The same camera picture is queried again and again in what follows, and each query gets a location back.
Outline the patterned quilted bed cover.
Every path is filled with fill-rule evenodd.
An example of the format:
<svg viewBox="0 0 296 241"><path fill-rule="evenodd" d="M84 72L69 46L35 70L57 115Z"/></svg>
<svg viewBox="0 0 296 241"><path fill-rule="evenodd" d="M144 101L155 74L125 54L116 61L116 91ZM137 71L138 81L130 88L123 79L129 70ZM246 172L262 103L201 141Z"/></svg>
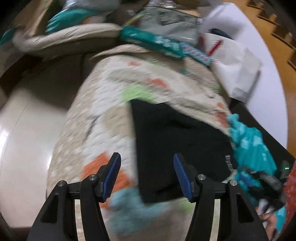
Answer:
<svg viewBox="0 0 296 241"><path fill-rule="evenodd" d="M186 57L125 44L92 57L95 66L67 112L53 151L47 192L60 180L77 182L96 173L114 152L121 169L114 190L135 187L135 135L129 101L169 104L175 110L228 134L230 110L217 92L214 74Z"/></svg>

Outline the teal fleece blanket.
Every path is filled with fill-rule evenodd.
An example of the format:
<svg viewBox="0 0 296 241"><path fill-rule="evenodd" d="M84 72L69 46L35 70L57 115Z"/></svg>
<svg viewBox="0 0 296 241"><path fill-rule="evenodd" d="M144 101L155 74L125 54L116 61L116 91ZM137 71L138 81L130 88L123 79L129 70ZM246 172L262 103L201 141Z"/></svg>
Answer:
<svg viewBox="0 0 296 241"><path fill-rule="evenodd" d="M286 218L286 196L283 182L275 176L277 166L263 141L262 133L239 121L238 114L227 117L234 158L237 161L235 181L263 217L267 234L280 233Z"/></svg>

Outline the light blue toy box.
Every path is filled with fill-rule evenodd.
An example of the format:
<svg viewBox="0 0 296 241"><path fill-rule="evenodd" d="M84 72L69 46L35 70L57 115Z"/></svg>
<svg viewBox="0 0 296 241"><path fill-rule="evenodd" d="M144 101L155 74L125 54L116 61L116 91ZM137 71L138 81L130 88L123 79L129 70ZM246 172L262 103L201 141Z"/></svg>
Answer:
<svg viewBox="0 0 296 241"><path fill-rule="evenodd" d="M191 57L207 67L211 65L211 58L202 51L185 42L181 42L180 46L186 57Z"/></svg>

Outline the beige cushion pad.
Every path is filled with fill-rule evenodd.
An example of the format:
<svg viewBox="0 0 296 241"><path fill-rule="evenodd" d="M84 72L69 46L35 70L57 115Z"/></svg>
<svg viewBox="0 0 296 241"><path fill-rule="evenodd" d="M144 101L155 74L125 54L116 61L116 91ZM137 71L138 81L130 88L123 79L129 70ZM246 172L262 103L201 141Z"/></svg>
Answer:
<svg viewBox="0 0 296 241"><path fill-rule="evenodd" d="M76 25L49 35L26 37L23 30L17 30L13 36L14 46L22 52L40 51L52 46L72 43L92 38L116 38L122 27L113 23L93 23Z"/></svg>

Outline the green paper ream box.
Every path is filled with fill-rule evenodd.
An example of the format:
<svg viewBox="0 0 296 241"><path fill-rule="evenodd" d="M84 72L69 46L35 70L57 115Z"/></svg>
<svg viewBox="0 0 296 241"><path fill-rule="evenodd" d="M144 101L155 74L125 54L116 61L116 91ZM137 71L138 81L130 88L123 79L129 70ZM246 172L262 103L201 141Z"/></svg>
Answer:
<svg viewBox="0 0 296 241"><path fill-rule="evenodd" d="M162 53L174 59L183 59L185 57L179 42L143 31L134 26L125 26L121 30L119 37L124 42Z"/></svg>

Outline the white paper shopping bag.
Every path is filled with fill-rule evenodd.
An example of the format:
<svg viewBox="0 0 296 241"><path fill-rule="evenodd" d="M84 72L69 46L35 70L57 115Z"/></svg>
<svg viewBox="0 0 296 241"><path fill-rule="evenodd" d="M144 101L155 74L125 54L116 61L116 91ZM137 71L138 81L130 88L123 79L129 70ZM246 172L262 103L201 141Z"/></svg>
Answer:
<svg viewBox="0 0 296 241"><path fill-rule="evenodd" d="M262 70L262 62L243 44L210 32L203 32L210 68L227 96L247 102Z"/></svg>

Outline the black pants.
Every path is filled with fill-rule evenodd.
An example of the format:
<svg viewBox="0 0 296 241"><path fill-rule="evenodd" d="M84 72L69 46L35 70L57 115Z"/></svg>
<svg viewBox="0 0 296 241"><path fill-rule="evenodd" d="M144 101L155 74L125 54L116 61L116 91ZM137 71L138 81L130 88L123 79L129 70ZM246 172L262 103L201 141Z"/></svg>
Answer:
<svg viewBox="0 0 296 241"><path fill-rule="evenodd" d="M213 181L237 169L230 138L219 129L180 113L165 103L130 101L140 196L145 203L182 197L174 154Z"/></svg>

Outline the grey laptop bag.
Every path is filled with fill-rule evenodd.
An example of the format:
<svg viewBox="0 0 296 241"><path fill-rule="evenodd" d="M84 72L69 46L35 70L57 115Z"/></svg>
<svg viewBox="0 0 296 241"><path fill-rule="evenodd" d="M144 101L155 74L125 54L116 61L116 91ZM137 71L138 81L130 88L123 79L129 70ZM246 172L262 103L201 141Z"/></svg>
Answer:
<svg viewBox="0 0 296 241"><path fill-rule="evenodd" d="M139 27L144 31L196 46L202 22L202 18L181 11L147 6Z"/></svg>

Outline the clear plastic bag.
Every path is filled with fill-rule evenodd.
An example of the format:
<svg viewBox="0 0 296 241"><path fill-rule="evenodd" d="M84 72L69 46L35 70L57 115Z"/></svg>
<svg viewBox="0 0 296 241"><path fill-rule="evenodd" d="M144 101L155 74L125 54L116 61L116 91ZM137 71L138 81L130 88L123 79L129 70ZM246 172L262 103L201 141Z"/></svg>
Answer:
<svg viewBox="0 0 296 241"><path fill-rule="evenodd" d="M98 12L113 11L120 6L120 0L68 0L63 9L86 9Z"/></svg>

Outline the teal cloth on cushion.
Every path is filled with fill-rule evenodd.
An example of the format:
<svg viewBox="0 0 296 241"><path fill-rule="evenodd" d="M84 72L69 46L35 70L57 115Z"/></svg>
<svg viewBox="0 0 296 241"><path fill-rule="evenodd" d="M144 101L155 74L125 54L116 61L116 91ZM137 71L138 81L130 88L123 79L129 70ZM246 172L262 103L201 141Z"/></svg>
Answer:
<svg viewBox="0 0 296 241"><path fill-rule="evenodd" d="M65 9L53 16L47 23L46 34L79 25L85 19L99 15L100 12L90 9Z"/></svg>

